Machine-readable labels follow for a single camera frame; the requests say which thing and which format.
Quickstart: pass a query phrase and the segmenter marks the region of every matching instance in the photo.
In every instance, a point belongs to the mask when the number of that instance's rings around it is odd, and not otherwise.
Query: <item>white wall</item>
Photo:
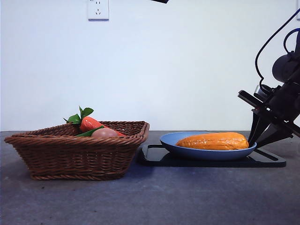
[[[254,92],[257,52],[296,11],[295,0],[110,0],[110,20],[88,22],[86,1],[1,1],[2,131],[62,124],[79,105],[151,130],[249,130],[238,91]],[[272,65],[299,25],[261,54],[265,84],[280,84]]]

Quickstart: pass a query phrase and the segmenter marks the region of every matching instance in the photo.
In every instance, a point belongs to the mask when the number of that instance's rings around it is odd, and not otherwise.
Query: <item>green leaf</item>
[[[98,130],[100,128],[104,128],[104,126],[102,125],[102,126],[100,126],[98,128],[95,128],[95,129],[89,130],[87,132],[84,132],[82,134],[76,135],[76,137],[90,137],[95,130]]]
[[[94,112],[93,109],[91,108],[85,108],[82,113],[81,113],[81,118],[83,119],[84,117],[90,115],[92,112]]]
[[[73,124],[81,124],[81,118],[78,114],[70,116],[68,122],[72,122]]]
[[[79,106],[80,118],[83,119],[83,109]]]

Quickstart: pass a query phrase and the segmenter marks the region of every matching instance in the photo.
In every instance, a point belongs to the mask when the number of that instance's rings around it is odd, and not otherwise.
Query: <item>electrical socket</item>
[[[109,20],[108,0],[87,0],[88,20],[106,21]]]

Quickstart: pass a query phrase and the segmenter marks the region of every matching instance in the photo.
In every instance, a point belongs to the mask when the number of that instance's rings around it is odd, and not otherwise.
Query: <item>orange sweet potato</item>
[[[249,147],[244,135],[235,132],[205,133],[179,140],[177,146],[207,150],[237,150]]]

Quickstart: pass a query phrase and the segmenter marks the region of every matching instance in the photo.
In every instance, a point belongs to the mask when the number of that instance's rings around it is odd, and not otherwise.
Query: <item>plastic food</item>
[[[64,118],[64,120],[67,123],[72,122],[74,125],[80,125],[80,130],[85,133],[88,132],[90,130],[99,128],[100,126],[104,126],[105,128],[109,128],[105,125],[103,125],[102,123],[100,123],[99,121],[97,121],[96,119],[88,116],[90,115],[94,110],[91,108],[85,108],[82,109],[81,107],[79,107],[80,110],[80,116],[78,114],[75,114],[73,116],[70,116],[68,120],[66,120]],[[116,131],[118,136],[125,136],[124,134],[122,134],[119,131]]]
[[[238,150],[249,147],[244,135],[235,132],[192,135],[179,140],[177,146],[206,150]]]
[[[117,132],[110,128],[102,128],[94,131],[91,137],[109,138],[118,136]]]
[[[78,134],[78,135],[76,135],[76,137],[90,137],[94,131],[96,131],[98,129],[102,129],[102,128],[104,128],[103,125],[98,127],[98,128],[95,128],[95,129],[89,130],[87,132],[84,132],[82,134]]]

